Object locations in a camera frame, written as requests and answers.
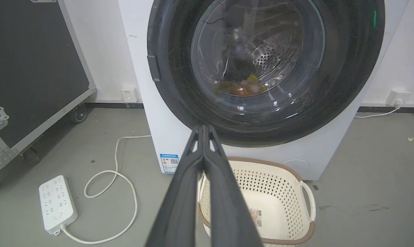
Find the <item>basket bottom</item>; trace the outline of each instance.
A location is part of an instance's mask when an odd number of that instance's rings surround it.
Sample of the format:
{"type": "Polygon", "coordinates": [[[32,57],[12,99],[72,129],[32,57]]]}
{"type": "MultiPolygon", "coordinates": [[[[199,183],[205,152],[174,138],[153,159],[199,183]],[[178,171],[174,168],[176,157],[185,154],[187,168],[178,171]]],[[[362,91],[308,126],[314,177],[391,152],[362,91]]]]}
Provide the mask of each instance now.
{"type": "Polygon", "coordinates": [[[242,194],[260,237],[290,239],[287,217],[278,198],[246,190],[242,194]]]}

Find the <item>white wall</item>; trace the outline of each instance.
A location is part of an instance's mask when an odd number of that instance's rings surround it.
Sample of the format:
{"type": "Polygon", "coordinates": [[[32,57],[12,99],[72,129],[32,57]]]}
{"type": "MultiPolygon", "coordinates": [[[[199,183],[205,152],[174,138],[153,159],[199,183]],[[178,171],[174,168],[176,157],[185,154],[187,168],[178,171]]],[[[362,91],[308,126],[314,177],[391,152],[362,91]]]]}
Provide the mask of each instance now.
{"type": "MultiPolygon", "coordinates": [[[[95,101],[122,103],[120,89],[138,86],[118,1],[64,1],[98,87],[95,101]]],[[[410,0],[406,7],[362,105],[385,106],[393,88],[412,92],[405,106],[414,107],[414,0],[410,0]]]]}
{"type": "Polygon", "coordinates": [[[118,1],[64,0],[97,87],[91,101],[122,103],[121,89],[137,87],[118,1]]]}
{"type": "Polygon", "coordinates": [[[410,0],[387,53],[376,72],[363,106],[385,106],[394,88],[411,92],[406,107],[414,107],[414,0],[410,0]]]}

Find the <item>floor stain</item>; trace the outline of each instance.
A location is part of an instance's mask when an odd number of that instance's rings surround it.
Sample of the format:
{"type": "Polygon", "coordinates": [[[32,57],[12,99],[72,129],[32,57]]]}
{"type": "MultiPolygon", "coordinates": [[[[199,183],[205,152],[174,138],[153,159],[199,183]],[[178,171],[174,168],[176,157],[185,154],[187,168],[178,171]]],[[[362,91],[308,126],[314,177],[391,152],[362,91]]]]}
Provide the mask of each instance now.
{"type": "Polygon", "coordinates": [[[331,208],[332,206],[330,205],[324,205],[324,206],[320,206],[320,210],[326,211],[326,209],[331,208]]]}
{"type": "Polygon", "coordinates": [[[382,211],[384,209],[389,209],[389,208],[387,208],[387,207],[380,207],[380,208],[376,208],[376,209],[370,209],[369,211],[370,212],[376,212],[376,211],[382,211]]]}

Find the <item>wall outlet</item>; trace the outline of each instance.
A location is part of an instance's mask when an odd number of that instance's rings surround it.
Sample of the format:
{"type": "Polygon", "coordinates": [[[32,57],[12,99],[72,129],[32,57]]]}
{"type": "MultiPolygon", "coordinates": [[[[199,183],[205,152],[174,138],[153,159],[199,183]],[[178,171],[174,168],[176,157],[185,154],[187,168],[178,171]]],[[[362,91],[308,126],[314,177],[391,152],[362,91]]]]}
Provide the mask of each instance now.
{"type": "Polygon", "coordinates": [[[129,87],[122,89],[123,100],[126,103],[137,103],[138,101],[138,93],[136,87],[129,87]]]}
{"type": "Polygon", "coordinates": [[[76,208],[64,176],[59,175],[40,185],[39,199],[44,229],[48,233],[57,236],[61,232],[61,224],[67,226],[77,219],[76,208]]]}
{"type": "Polygon", "coordinates": [[[392,89],[385,103],[390,106],[395,106],[395,102],[400,101],[401,105],[404,105],[410,94],[411,92],[406,91],[405,89],[392,89]]]}

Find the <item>caster wheel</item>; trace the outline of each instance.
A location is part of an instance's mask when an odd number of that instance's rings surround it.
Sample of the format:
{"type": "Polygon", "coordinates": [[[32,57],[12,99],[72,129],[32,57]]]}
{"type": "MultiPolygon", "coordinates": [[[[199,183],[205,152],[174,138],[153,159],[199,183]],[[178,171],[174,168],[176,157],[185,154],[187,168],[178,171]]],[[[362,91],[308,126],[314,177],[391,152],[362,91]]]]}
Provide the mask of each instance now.
{"type": "Polygon", "coordinates": [[[21,154],[21,157],[24,160],[27,160],[31,165],[36,165],[39,163],[39,156],[35,148],[29,147],[24,153],[21,154]]]}
{"type": "Polygon", "coordinates": [[[76,124],[79,124],[87,118],[87,113],[85,112],[85,107],[83,105],[76,106],[73,110],[69,112],[70,120],[76,124]]]}

